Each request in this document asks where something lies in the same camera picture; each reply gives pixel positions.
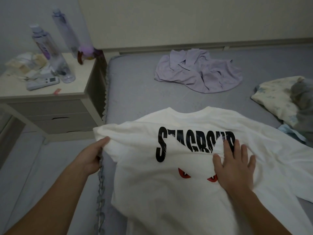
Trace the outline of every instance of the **gray bed sheet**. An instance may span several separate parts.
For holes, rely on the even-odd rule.
[[[235,110],[240,114],[278,127],[281,122],[250,99],[256,85],[283,77],[302,75],[313,79],[313,47],[276,47],[254,50],[210,51],[214,59],[232,59],[243,72],[243,82],[226,92],[203,94],[178,83],[154,80],[154,71],[162,54],[124,55],[109,63],[109,103],[106,123],[121,124],[146,114],[171,107],[182,113],[206,106]],[[104,154],[105,234],[124,235],[127,218],[112,205],[115,163]],[[299,199],[313,221],[313,204]]]

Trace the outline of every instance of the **left hand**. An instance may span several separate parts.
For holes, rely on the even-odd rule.
[[[80,166],[87,176],[96,173],[99,168],[99,160],[102,153],[102,148],[110,141],[109,137],[100,139],[84,148],[72,162],[73,164]]]

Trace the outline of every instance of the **plastic bottle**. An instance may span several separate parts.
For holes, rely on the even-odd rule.
[[[30,28],[33,31],[33,40],[44,54],[46,59],[48,59],[50,65],[59,75],[62,82],[70,83],[75,81],[75,76],[69,69],[67,62],[58,50],[57,45],[51,38],[51,35],[44,31],[38,24],[30,25]]]
[[[79,41],[71,25],[69,24],[65,14],[61,13],[58,7],[53,8],[52,18],[57,25],[67,47],[71,51],[74,58],[77,58],[78,48],[80,46]]]

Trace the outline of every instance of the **nightstand drawer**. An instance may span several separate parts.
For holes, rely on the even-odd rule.
[[[89,113],[31,116],[27,118],[48,134],[92,131],[94,127],[97,127],[97,124]]]
[[[88,112],[81,100],[24,102],[8,105],[24,116]]]

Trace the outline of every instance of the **remote control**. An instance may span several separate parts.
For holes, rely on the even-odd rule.
[[[39,78],[37,78],[34,81],[30,81],[26,85],[27,90],[35,90],[39,88],[43,88],[46,86],[51,86],[55,84],[59,84],[60,79],[57,76],[53,76],[51,73],[47,73],[44,75],[41,75]]]

